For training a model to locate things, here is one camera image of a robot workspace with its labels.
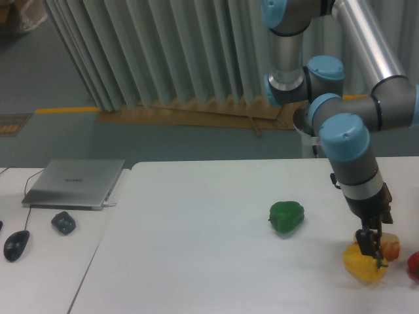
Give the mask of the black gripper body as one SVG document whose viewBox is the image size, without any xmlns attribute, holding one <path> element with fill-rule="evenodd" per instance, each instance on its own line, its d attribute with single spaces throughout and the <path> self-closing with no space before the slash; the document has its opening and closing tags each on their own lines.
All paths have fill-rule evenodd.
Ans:
<svg viewBox="0 0 419 314">
<path fill-rule="evenodd" d="M 382 223 L 392 224 L 393 218 L 390 213 L 392 195 L 384 183 L 380 191 L 374 196 L 364 200 L 345 199 L 351 212 L 361 219 L 362 227 L 377 230 Z"/>
</svg>

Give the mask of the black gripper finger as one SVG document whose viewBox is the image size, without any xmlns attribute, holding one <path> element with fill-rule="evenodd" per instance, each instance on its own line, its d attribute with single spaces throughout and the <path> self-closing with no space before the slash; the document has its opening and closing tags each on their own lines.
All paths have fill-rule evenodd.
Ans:
<svg viewBox="0 0 419 314">
<path fill-rule="evenodd" d="M 383 260 L 383 254 L 382 254 L 382 249 L 381 249 L 381 237 L 382 237 L 382 230 L 375 230 L 374 231 L 374 235 L 373 235 L 373 239 L 374 239 L 374 257 L 381 261 Z"/>
<path fill-rule="evenodd" d="M 359 229 L 355 233 L 355 238 L 362 255 L 374 255 L 374 232 L 372 230 Z"/>
</svg>

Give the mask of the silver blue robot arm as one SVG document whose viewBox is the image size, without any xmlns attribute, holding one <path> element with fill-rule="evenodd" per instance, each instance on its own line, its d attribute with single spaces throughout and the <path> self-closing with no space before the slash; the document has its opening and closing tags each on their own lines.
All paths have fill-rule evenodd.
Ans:
<svg viewBox="0 0 419 314">
<path fill-rule="evenodd" d="M 273 34 L 273 66 L 264 76 L 268 100 L 275 106 L 309 102 L 306 121 L 331 163 L 335 186 L 361 220 L 355 234 L 360 251 L 381 260 L 382 225 L 392 223 L 392 197 L 370 134 L 417 125 L 418 87 L 409 82 L 368 1 L 263 1 L 261 13 Z M 342 98 L 344 69 L 336 58 L 302 63 L 303 33 L 314 18 L 326 15 L 342 26 L 369 95 Z"/>
</svg>

